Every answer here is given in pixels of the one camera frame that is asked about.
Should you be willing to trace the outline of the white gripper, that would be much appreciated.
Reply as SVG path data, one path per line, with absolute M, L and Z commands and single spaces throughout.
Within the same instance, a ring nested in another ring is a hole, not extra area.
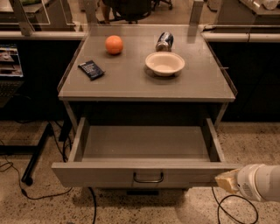
M 256 187 L 256 173 L 261 167 L 261 164 L 249 164 L 240 170 L 223 172 L 214 179 L 218 187 L 228 193 L 240 191 L 247 200 L 263 201 L 263 197 Z

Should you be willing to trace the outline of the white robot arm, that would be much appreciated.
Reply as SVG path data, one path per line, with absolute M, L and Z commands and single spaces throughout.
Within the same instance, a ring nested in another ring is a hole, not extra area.
M 219 188 L 258 202 L 280 201 L 280 165 L 248 164 L 215 177 Z

